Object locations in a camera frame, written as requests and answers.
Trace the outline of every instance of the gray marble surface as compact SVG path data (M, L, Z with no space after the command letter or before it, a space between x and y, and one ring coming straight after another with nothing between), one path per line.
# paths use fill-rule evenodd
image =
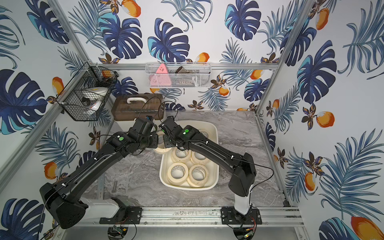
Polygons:
M218 130L219 144L240 154L245 152L253 156L255 163L270 166L252 112L248 111L180 111L176 120L200 120L213 123ZM111 133L120 131L115 123ZM125 203L135 206L189 206L214 207L231 206L235 196L228 188L230 175L222 168L219 171L217 185L204 191L184 191L162 184L159 170L162 155L154 151L144 151L138 156L127 156L106 171L104 198L117 197ZM256 166L256 182L268 178L271 170ZM83 197L95 199L97 182L83 194ZM251 195L256 207L282 207L283 200L275 178L255 187Z

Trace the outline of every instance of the white handle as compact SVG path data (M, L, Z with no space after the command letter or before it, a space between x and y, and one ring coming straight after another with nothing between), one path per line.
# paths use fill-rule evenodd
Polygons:
M132 101L142 101L144 103L147 102L147 100L145 98L138 98L138 97L135 97L135 98L128 98L127 99L127 103L131 103Z

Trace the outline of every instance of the wallpaper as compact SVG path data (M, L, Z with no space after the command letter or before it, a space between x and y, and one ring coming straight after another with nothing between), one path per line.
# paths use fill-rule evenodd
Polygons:
M0 3L0 167L81 65L45 1ZM98 122L59 115L1 193L0 239L36 239L42 231L40 239L56 225L49 214L42 214L39 189L66 177L97 151L99 136L113 120L109 112L104 109Z
M302 6L302 0L68 0L62 4L95 63L277 62L283 38ZM222 55L236 49L235 55Z
M317 0L261 116L311 240L384 239L384 2Z
M0 3L0 167L81 65L46 2Z

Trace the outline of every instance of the black wire basket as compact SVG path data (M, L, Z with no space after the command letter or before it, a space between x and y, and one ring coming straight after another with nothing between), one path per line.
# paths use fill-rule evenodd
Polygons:
M58 104L75 121L97 121L116 84L118 74L105 67L90 66L88 63L85 63L76 75L81 70L85 72L79 82L68 97Z

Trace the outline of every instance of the masking tape roll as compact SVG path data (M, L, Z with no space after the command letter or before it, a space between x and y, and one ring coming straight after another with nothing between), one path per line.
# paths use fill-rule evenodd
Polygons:
M178 186L188 178L188 167L182 162L173 163L167 171L167 177L172 185Z
M158 131L157 135L159 136L159 143L157 144L157 148L153 149L153 151L158 154L166 154L167 152L173 150L173 147L165 148L163 139L163 135L165 135L165 133L163 131Z
M210 160L208 158L206 158L204 155L198 153L198 152L192 152L191 154L191 161L194 163L194 164L202 164L202 165L205 165L207 164L208 162L210 162Z
M187 182L191 187L203 187L208 181L208 169L201 164L193 165L189 169Z
M186 163L188 162L190 159L191 159L191 153L192 151L191 150L179 150L177 149L176 147L173 149L172 151L172 161L173 162L183 162L183 163Z
M199 129L199 132L201 132L206 138L209 138L208 132L205 129Z

